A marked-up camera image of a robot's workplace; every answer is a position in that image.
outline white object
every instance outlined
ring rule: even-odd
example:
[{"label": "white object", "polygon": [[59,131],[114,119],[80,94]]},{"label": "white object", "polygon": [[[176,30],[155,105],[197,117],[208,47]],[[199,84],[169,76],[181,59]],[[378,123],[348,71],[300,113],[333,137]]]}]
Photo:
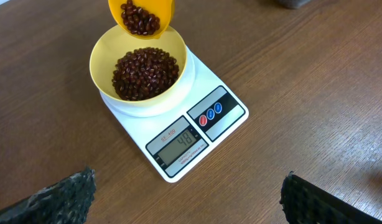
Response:
[{"label": "white object", "polygon": [[249,116],[246,106],[190,50],[174,96],[150,108],[107,107],[168,182],[176,182]]}]

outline beans in cup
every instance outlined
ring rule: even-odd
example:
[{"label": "beans in cup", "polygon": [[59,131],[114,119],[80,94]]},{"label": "beans in cup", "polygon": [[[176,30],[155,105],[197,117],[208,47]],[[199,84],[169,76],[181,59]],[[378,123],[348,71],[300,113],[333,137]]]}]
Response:
[{"label": "beans in cup", "polygon": [[161,27],[160,19],[154,14],[148,13],[147,10],[137,7],[132,0],[128,0],[126,4],[121,5],[123,24],[128,28],[130,33],[137,35],[152,35]]},{"label": "beans in cup", "polygon": [[147,47],[118,59],[112,79],[122,100],[138,101],[160,95],[179,78],[176,59],[162,49]]}]

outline bowl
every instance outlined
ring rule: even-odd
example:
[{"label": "bowl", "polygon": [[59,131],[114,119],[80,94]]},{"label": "bowl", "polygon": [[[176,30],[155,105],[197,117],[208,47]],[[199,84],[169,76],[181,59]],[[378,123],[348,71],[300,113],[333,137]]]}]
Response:
[{"label": "bowl", "polygon": [[170,21],[174,14],[174,0],[133,0],[135,6],[142,7],[147,10],[150,14],[153,13],[155,16],[159,17],[160,28],[155,31],[152,35],[133,35],[130,33],[128,28],[123,24],[121,5],[125,4],[126,0],[108,0],[109,9],[111,10],[112,16],[116,23],[122,27],[129,35],[136,37],[138,39],[148,40],[148,39],[159,39],[161,35],[168,28]]},{"label": "bowl", "polygon": [[[154,47],[160,48],[177,59],[179,66],[179,77],[177,81],[165,92],[153,98],[140,101],[122,100],[116,94],[112,86],[113,72],[116,70],[116,63],[119,58],[132,52],[134,49]],[[173,87],[178,84],[183,77],[187,64],[187,47],[180,34],[170,26],[161,35],[160,39],[142,40],[129,35],[120,26],[114,26],[100,37],[93,48],[90,56],[90,75],[94,84],[104,95],[108,96],[116,103],[124,103],[133,106],[145,107],[156,105],[175,94]]]}]

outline wood grain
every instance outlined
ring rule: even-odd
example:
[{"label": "wood grain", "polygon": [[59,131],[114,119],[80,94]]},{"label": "wood grain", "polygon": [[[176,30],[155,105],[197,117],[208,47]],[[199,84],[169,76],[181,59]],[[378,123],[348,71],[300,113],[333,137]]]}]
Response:
[{"label": "wood grain", "polygon": [[0,6],[0,208],[83,169],[87,223],[286,223],[290,171],[382,220],[382,0],[181,0],[172,26],[250,110],[176,184],[159,176],[88,74],[106,1]]}]

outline wooden table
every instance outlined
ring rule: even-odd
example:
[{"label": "wooden table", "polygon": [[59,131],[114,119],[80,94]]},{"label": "wooden table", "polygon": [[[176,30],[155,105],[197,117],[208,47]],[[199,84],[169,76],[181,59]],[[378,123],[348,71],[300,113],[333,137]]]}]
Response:
[{"label": "wooden table", "polygon": [[289,171],[382,220],[382,0],[177,1],[172,26],[250,110],[165,182],[88,74],[106,1],[0,6],[0,208],[90,166],[87,223],[286,223]]}]

